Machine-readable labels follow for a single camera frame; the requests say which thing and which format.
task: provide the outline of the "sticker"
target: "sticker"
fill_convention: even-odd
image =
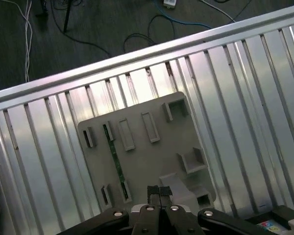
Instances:
[[[283,226],[281,226],[274,220],[264,221],[260,224],[257,224],[257,226],[264,230],[268,230],[270,232],[273,232],[275,234],[280,234],[280,235],[288,231],[286,228],[284,228]]]

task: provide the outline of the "rectangular slot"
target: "rectangular slot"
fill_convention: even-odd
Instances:
[[[185,154],[178,153],[178,155],[187,174],[207,168],[202,149],[193,148],[191,152]]]
[[[134,140],[133,140],[126,118],[119,121],[119,131],[120,131],[121,139],[122,139],[125,150],[128,151],[128,150],[134,149],[135,148]]]
[[[173,119],[184,118],[190,113],[185,98],[164,103],[162,108],[165,112],[167,122],[173,121]]]
[[[107,127],[109,140],[114,141],[114,135],[113,135],[113,132],[112,132],[112,125],[111,125],[110,121],[107,121],[104,125]]]
[[[102,197],[103,197],[103,201],[104,201],[105,205],[108,205],[108,198],[107,198],[107,194],[105,192],[104,186],[102,186],[102,188],[101,188],[101,193],[102,193]]]
[[[198,197],[197,202],[198,202],[198,205],[200,206],[200,208],[205,208],[205,207],[211,206],[208,194]]]
[[[197,185],[191,191],[195,194],[200,209],[213,207],[211,194],[204,186]]]
[[[124,180],[123,182],[121,182],[119,184],[119,189],[121,191],[123,202],[124,203],[131,202],[132,201],[132,197],[131,197],[131,194],[129,192],[129,189],[128,189],[128,185],[127,185],[126,180]]]
[[[158,130],[155,125],[152,113],[148,112],[148,113],[142,114],[142,118],[145,124],[145,128],[147,130],[147,134],[150,139],[150,142],[153,143],[153,142],[159,141],[160,137],[159,137]]]
[[[87,127],[86,130],[83,131],[84,138],[87,144],[87,147],[92,148],[95,146],[95,136],[93,134],[93,131],[91,127]]]
[[[103,207],[105,209],[112,207],[110,185],[102,186],[100,191],[104,202]]]

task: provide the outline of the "dark carpet floor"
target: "dark carpet floor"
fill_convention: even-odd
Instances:
[[[230,0],[215,6],[236,16],[249,0]],[[25,9],[26,0],[16,0]],[[252,0],[237,17],[244,20],[294,5],[294,0]],[[57,29],[47,2],[49,15],[36,17],[32,12],[30,22],[33,40],[30,55],[30,80],[39,79],[91,64],[107,57],[96,47],[82,45],[64,37]],[[211,27],[229,23],[229,19],[198,0],[177,0],[174,10],[165,10],[172,17],[189,22],[201,22]],[[63,25],[65,11],[54,11],[58,23]],[[93,42],[105,48],[112,56],[123,54],[123,41],[131,33],[147,34],[150,19],[159,14],[153,0],[84,0],[72,8],[68,35]],[[197,25],[174,24],[176,37],[201,32],[206,28]],[[173,39],[171,23],[163,18],[154,20],[150,35],[157,43]],[[141,38],[131,38],[125,45],[126,52],[148,46]],[[22,84],[25,63],[25,22],[16,6],[0,1],[0,90]]]

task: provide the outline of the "aluminum profile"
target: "aluminum profile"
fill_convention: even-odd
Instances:
[[[215,208],[242,218],[294,209],[291,7],[1,91],[3,234],[56,234],[99,214],[78,123],[177,91]]]

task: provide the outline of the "blue cable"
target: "blue cable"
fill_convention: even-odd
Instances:
[[[157,9],[161,12],[161,14],[166,17],[167,19],[173,21],[173,22],[176,22],[176,23],[179,23],[179,24],[186,24],[186,25],[200,25],[200,26],[203,26],[203,27],[206,27],[208,29],[211,29],[212,27],[208,26],[208,25],[205,25],[203,23],[194,23],[194,22],[184,22],[184,21],[179,21],[179,20],[176,20],[170,16],[168,16],[158,5],[157,3],[157,0],[153,0],[154,3],[155,3],[155,6],[157,7]]]

